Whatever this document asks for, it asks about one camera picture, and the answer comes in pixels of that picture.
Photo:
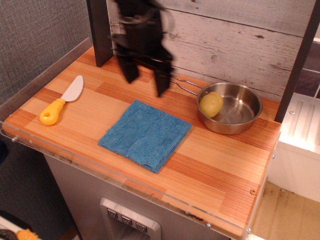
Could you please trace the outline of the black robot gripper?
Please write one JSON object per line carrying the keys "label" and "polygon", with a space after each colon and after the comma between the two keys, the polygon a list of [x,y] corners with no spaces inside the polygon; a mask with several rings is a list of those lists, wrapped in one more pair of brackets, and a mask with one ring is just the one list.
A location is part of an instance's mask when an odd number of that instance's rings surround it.
{"label": "black robot gripper", "polygon": [[120,9],[118,20],[124,33],[112,35],[120,69],[128,83],[140,74],[138,65],[153,69],[157,96],[169,87],[173,56],[162,44],[164,30],[160,9]]}

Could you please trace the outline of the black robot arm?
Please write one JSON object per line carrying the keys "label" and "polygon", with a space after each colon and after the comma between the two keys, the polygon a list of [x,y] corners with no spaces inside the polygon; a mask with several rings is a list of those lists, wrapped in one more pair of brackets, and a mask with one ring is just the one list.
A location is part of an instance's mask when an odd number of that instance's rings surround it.
{"label": "black robot arm", "polygon": [[169,87],[173,55],[162,44],[161,11],[155,0],[117,0],[119,22],[125,33],[112,35],[120,68],[128,83],[139,76],[138,66],[153,71],[160,97]]}

